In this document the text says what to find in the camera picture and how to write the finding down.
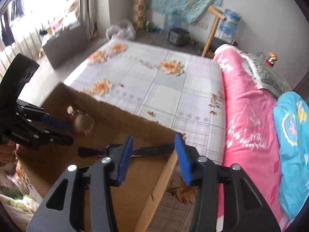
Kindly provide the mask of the person left hand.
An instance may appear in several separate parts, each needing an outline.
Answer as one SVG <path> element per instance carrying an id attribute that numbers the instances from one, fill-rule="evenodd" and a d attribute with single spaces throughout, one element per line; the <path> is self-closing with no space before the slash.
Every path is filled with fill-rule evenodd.
<path id="1" fill-rule="evenodd" d="M 1 143 L 0 145 L 0 162 L 8 163 L 15 160 L 16 151 L 19 148 L 19 144 L 9 140 L 7 143 Z"/>

